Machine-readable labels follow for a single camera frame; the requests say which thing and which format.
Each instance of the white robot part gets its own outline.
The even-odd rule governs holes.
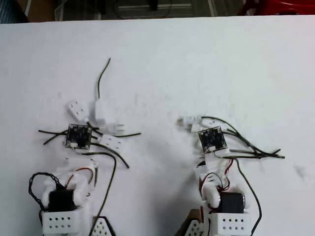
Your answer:
[[[214,182],[205,181],[201,188],[202,199],[206,200],[211,208],[218,208],[221,197]]]
[[[178,123],[182,125],[197,124],[197,123],[200,123],[200,121],[201,121],[201,116],[181,117],[178,119]]]
[[[92,208],[89,202],[73,211],[44,212],[43,234],[45,236],[87,236],[92,227]]]
[[[81,168],[64,167],[58,169],[58,172],[54,173],[58,177],[60,183],[66,186],[68,189],[73,189],[73,202],[76,206],[82,206],[86,200],[88,193],[91,193],[94,189],[94,181],[96,176],[97,163],[94,161],[92,164]],[[85,175],[83,171],[90,170],[93,175],[91,178],[89,175]],[[42,196],[42,203],[45,207],[49,205],[49,194],[56,190],[56,184],[50,178],[44,182],[46,186]]]
[[[212,236],[250,236],[250,215],[248,213],[212,213]]]

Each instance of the white connector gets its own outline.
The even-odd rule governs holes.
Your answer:
[[[229,128],[227,124],[214,119],[202,119],[200,122],[200,126],[203,127],[203,129],[220,126],[222,131],[226,131]]]
[[[103,103],[100,99],[95,102],[95,120],[98,126],[102,127],[105,125],[105,115],[103,110]]]
[[[69,102],[68,108],[70,113],[76,118],[77,121],[85,123],[89,121],[89,115],[87,111],[77,100]]]
[[[107,133],[111,135],[121,135],[125,131],[125,125],[118,123],[109,123],[105,127],[101,127],[100,131],[102,133]]]
[[[115,150],[119,154],[121,154],[123,151],[123,144],[124,144],[123,140],[120,138],[116,138],[114,136],[108,135],[108,134],[104,134],[102,137],[100,137],[98,139],[98,143],[112,150]]]
[[[248,213],[212,213],[211,235],[217,236],[250,236],[251,218]]]
[[[178,123],[183,125],[198,124],[201,121],[201,116],[181,117],[178,119]]]
[[[207,129],[207,128],[205,128],[205,127],[203,127],[197,123],[197,124],[192,124],[190,131],[191,131],[191,133],[198,133],[199,131],[202,131],[205,129]]]

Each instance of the red wire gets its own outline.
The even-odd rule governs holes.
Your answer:
[[[231,166],[233,164],[233,161],[234,161],[233,159],[230,159],[230,161],[229,161],[229,163],[228,163],[228,165],[227,165],[227,167],[226,167],[226,169],[224,171],[224,175],[225,175],[225,178],[227,180],[227,186],[225,188],[221,188],[220,189],[221,191],[226,191],[226,190],[228,190],[230,188],[230,180],[229,180],[229,178],[227,177],[226,174],[228,173],[228,170],[231,168]]]
[[[231,166],[232,166],[232,164],[233,164],[233,159],[230,159],[230,161],[229,161],[229,163],[228,163],[228,166],[227,166],[227,168],[225,169],[225,171],[224,171],[224,174],[226,175],[227,174],[227,172],[228,172],[228,170],[231,168]]]

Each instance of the white table surface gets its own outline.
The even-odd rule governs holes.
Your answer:
[[[200,197],[192,137],[181,115],[224,118],[285,160],[241,161],[263,210],[256,236],[311,235],[315,210],[315,16],[229,17],[0,25],[1,235],[39,235],[28,194],[34,172],[75,154],[38,129],[63,130],[73,98],[101,96],[128,138],[103,215],[118,236],[172,236]],[[112,162],[94,192],[95,212]],[[232,181],[243,182],[236,165]],[[43,179],[34,182],[41,194]],[[252,223],[257,206],[252,198]]]

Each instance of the floor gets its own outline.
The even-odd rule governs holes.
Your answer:
[[[155,11],[147,0],[18,0],[23,9],[29,1],[29,21],[45,22],[235,16],[244,0],[158,0]]]

